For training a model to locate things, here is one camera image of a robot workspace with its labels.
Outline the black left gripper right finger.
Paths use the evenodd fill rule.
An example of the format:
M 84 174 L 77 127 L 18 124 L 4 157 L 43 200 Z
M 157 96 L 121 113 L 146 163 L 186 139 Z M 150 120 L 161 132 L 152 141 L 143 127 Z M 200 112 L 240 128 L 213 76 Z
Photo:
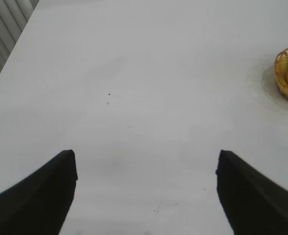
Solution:
M 217 194 L 236 235 L 288 235 L 288 190 L 232 151 L 221 150 Z

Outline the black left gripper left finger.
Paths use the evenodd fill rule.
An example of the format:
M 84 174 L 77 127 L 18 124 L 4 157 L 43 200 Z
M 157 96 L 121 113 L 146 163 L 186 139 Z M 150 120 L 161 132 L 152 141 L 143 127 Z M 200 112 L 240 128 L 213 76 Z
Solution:
M 63 150 L 0 193 L 0 235 L 57 235 L 74 199 L 75 153 Z

